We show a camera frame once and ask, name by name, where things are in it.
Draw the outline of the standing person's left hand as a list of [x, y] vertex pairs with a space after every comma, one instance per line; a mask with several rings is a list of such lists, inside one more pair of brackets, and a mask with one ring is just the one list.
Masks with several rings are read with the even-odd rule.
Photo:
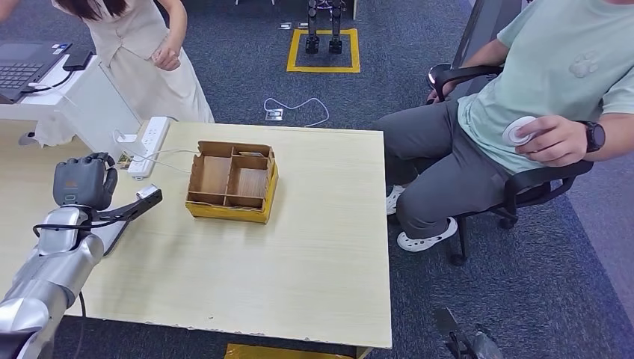
[[160, 47], [154, 51], [150, 59], [159, 69], [173, 71], [181, 64], [179, 54], [179, 48], [166, 42], [161, 44]]

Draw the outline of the seated person's right hand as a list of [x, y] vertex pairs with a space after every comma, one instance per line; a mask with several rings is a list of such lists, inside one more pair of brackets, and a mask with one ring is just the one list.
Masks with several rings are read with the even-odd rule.
[[456, 88], [455, 82], [447, 82], [443, 85], [442, 90], [433, 89], [428, 95], [427, 104], [443, 102], [446, 97]]

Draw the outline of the seated person's left hand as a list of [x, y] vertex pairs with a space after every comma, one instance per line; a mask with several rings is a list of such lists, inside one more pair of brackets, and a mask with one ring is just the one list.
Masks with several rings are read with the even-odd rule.
[[516, 153], [549, 167], [564, 167], [582, 160], [588, 141], [584, 123], [562, 116], [538, 117], [518, 131], [519, 136], [534, 134]]

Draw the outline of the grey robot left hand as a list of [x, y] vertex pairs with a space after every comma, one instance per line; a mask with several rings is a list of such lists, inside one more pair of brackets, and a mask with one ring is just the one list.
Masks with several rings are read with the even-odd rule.
[[101, 211], [111, 205], [117, 185], [115, 161], [108, 153], [70, 158], [55, 166], [52, 194], [59, 206], [79, 205]]

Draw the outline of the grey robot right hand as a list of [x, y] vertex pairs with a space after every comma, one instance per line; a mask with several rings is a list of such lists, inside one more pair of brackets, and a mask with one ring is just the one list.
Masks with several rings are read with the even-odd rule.
[[471, 343], [471, 350], [471, 358], [504, 359], [504, 355], [496, 342], [483, 331], [476, 331]]

